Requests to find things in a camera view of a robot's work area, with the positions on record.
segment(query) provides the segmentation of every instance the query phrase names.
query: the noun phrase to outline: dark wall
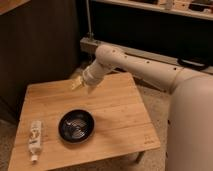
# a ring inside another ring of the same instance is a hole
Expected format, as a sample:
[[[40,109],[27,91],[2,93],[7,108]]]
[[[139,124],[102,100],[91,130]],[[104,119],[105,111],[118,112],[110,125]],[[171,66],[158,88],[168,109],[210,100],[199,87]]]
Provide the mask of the dark wall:
[[[0,118],[18,119],[28,84],[68,78],[79,51],[73,0],[31,0],[0,16]]]
[[[95,39],[213,65],[213,21],[95,1],[91,11]]]

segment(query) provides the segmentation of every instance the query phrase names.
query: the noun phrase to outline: floor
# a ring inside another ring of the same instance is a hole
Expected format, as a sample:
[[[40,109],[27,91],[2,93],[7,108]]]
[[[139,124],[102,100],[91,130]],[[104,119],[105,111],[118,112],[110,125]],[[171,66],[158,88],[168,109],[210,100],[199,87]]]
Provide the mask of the floor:
[[[142,161],[135,164],[137,154],[87,163],[55,171],[164,171],[167,117],[170,96],[158,90],[141,86],[136,81],[141,97],[147,107],[157,134],[161,141],[161,148],[145,153]],[[6,171],[11,154],[11,148],[16,134],[16,126],[0,120],[0,171]]]

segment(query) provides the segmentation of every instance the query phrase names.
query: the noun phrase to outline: table leg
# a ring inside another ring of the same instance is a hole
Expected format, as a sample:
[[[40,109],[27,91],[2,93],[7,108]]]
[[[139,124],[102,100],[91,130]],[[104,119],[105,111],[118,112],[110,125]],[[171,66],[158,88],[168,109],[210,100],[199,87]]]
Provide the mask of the table leg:
[[[135,162],[136,162],[137,164],[140,163],[140,161],[141,161],[141,159],[142,159],[144,153],[145,153],[145,151],[142,151],[142,152],[139,152],[139,153],[138,153],[138,156],[137,156],[137,158],[136,158],[136,160],[135,160]]]

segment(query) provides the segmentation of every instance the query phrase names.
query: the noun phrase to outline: wooden tabletop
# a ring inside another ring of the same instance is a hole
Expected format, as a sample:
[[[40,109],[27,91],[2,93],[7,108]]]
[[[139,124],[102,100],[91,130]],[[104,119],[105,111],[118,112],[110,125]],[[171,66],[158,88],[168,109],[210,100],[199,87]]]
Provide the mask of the wooden tabletop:
[[[160,146],[130,74],[108,75],[92,92],[88,91],[88,87],[72,91],[72,81],[28,86],[10,171],[50,170]],[[87,110],[95,120],[92,136],[75,145],[62,142],[58,134],[60,119],[74,109]],[[28,151],[29,128],[33,120],[43,122],[43,149],[34,165]]]

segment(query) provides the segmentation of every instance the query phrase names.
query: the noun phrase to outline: wall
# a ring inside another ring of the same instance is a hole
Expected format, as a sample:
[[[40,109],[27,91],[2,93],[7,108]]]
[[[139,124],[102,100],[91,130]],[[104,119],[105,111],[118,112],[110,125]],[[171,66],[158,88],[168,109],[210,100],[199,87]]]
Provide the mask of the wall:
[[[28,84],[66,79],[78,61],[75,1],[31,0],[1,15],[0,118],[18,119]]]

